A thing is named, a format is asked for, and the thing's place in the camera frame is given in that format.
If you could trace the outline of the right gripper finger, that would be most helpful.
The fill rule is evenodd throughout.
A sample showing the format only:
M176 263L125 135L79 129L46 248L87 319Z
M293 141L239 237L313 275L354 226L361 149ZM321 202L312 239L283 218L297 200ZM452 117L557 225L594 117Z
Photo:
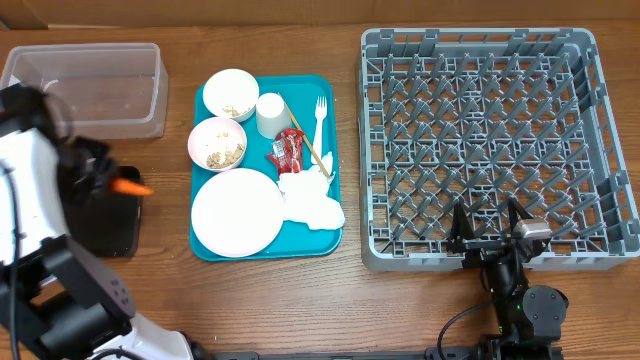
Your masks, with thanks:
M515 197L511 197L507 201L509 213L510 229L514 230L520 220L532 219L533 216L527 212Z
M452 228L449 233L449 239L452 241L457 240L473 240L475 233L467 218L466 212L460 202L457 202L453 207L453 221Z

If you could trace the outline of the orange carrot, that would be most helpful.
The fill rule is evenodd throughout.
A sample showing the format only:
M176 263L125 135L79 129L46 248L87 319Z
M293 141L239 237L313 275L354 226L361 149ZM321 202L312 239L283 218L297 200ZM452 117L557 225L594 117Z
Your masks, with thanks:
M110 183L110 189L117 193L132 196L149 196L154 193L151 188L125 178L113 179Z

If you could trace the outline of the pink bowl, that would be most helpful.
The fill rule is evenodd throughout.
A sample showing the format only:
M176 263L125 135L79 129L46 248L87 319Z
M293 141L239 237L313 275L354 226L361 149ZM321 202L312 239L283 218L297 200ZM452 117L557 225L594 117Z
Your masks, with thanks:
M238 122L211 117L192 129L187 150L195 165L219 173L238 167L246 154L247 145L245 130Z

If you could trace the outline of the white bowl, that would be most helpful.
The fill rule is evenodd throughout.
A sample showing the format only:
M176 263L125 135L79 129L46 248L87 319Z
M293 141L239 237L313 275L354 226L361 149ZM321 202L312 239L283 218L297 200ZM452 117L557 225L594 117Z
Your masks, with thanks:
M241 123L254 114L259 95L259 85L253 75L231 68L218 71L207 80L202 98L214 116Z

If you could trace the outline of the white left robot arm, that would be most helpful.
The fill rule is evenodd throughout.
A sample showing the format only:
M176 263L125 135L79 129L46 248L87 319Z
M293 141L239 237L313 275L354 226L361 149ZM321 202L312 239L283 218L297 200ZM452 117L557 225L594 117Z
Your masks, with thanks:
M133 194L108 144L59 134L49 95L1 91L1 324L14 358L202 359L184 333L138 313L127 286L72 237L66 200Z

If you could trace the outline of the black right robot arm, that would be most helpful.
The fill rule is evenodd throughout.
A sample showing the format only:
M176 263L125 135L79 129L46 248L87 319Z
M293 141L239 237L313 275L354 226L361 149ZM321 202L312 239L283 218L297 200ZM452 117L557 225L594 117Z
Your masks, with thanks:
M551 229L527 212L514 198L507 202L509 228L497 240L481 240L473 231L463 206L453 207L447 249L463 256L462 267L478 268L490 300L451 318L440 330L436 351L441 359L561 359L553 344L561 338L569 300L561 291L531 286L524 264L541 255L551 240ZM484 335L472 347L444 348L446 331L459 319L487 307L495 309L499 333Z

